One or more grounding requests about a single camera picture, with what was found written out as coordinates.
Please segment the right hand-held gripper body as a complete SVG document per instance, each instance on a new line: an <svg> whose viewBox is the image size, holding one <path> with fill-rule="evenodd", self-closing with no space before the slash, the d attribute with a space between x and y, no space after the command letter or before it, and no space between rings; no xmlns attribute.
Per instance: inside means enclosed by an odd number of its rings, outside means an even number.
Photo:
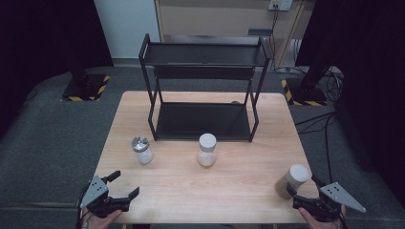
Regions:
<svg viewBox="0 0 405 229"><path fill-rule="evenodd" d="M352 208L360 213L366 213L366 208L360 204L338 182L325 185L318 190L318 198L305 198L295 195L292 201L294 209L306 209L316 220L333 222L340 217L341 206Z"/></svg>

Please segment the person's right hand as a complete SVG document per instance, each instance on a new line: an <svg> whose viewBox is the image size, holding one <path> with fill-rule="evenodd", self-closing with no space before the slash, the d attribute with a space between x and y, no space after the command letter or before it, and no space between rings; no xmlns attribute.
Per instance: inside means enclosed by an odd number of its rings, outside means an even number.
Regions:
<svg viewBox="0 0 405 229"><path fill-rule="evenodd" d="M316 220L306 209L299 208L299 213L308 224L309 229L347 229L345 223L341 219L334 222L321 222Z"/></svg>

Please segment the black curtain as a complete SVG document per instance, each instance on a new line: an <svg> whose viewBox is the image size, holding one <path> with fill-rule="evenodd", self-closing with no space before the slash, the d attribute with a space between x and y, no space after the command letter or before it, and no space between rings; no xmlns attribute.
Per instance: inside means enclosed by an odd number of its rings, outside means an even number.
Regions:
<svg viewBox="0 0 405 229"><path fill-rule="evenodd" d="M316 0L297 64L305 90L342 72L335 108L352 150L405 207L405 0Z"/></svg>
<svg viewBox="0 0 405 229"><path fill-rule="evenodd" d="M0 138L38 83L112 64L95 0L0 0Z"/></svg>

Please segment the grey-lid jar of white powder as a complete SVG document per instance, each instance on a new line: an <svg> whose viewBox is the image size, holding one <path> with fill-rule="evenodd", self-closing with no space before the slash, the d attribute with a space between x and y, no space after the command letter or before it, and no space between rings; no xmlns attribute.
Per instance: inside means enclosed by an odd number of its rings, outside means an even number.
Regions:
<svg viewBox="0 0 405 229"><path fill-rule="evenodd" d="M212 166L216 161L215 148L217 139L212 134L206 133L200 136L199 145L200 151L198 154L198 162L204 166Z"/></svg>

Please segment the person's left hand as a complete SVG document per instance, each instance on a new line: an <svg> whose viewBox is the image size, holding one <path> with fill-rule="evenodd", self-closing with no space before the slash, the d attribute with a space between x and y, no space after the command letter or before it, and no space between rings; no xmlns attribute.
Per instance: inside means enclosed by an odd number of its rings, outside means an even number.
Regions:
<svg viewBox="0 0 405 229"><path fill-rule="evenodd" d="M94 215L86 216L82 219L80 229L108 229L108 227L115 222L121 214L121 210L116 210L104 219Z"/></svg>

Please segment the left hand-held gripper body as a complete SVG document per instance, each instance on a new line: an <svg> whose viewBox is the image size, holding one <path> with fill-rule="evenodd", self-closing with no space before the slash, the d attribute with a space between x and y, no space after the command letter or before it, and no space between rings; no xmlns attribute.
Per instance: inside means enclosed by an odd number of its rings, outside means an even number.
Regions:
<svg viewBox="0 0 405 229"><path fill-rule="evenodd" d="M116 210L128 212L131 200L127 198L111 198L109 188L102 177L94 176L87 186L84 197L79 203L81 209L87 208L93 215L106 218Z"/></svg>

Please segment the white wall power outlet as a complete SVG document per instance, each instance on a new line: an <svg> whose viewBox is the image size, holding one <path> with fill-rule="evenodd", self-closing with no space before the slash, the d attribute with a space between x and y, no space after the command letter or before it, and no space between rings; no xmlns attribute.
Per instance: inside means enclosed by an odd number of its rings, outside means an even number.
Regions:
<svg viewBox="0 0 405 229"><path fill-rule="evenodd" d="M270 0L268 4L269 10L288 11L293 3L293 0Z"/></svg>

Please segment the silver-lid jar of white powder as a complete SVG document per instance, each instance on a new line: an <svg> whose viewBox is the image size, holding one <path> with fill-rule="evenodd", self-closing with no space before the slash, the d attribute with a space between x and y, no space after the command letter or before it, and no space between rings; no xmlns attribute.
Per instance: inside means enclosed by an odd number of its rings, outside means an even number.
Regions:
<svg viewBox="0 0 405 229"><path fill-rule="evenodd" d="M131 142L140 164L148 164L153 160L153 153L149 149L149 141L145 136L136 136Z"/></svg>

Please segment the beige wooden cabinet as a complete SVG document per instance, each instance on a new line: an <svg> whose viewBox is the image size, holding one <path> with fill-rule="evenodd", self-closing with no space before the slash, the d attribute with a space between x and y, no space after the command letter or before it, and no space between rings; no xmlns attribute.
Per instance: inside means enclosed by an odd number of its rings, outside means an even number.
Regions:
<svg viewBox="0 0 405 229"><path fill-rule="evenodd" d="M155 0L161 35L248 36L274 30L277 38L302 34L313 2L292 0L289 10L269 10L271 0Z"/></svg>

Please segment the black stand with striped base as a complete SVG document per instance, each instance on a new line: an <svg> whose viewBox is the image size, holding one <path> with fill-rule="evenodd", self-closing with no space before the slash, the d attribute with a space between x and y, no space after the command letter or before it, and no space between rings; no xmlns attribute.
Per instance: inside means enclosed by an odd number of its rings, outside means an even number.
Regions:
<svg viewBox="0 0 405 229"><path fill-rule="evenodd" d="M62 99L65 101L99 100L110 77L105 74L86 73L66 35L60 36L60 53L72 75L70 83L62 94Z"/></svg>
<svg viewBox="0 0 405 229"><path fill-rule="evenodd" d="M300 78L287 78L282 81L287 90L286 97L290 105L325 105L327 99L324 93L316 87L319 80L331 66L333 50L321 48L315 55L305 76Z"/></svg>

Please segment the black two-tier metal rack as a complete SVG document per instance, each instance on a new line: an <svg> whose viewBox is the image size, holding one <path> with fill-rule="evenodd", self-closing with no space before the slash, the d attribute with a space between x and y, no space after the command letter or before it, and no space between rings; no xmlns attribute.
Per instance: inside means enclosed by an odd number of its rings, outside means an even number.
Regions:
<svg viewBox="0 0 405 229"><path fill-rule="evenodd" d="M252 88L261 68L266 75L270 49L264 38L253 44L167 43L143 38L139 63L151 103L148 124L159 139L197 139L210 133L219 140L251 141L259 125L257 102L262 87ZM182 80L240 80L247 83L242 102L166 101L160 82Z"/></svg>

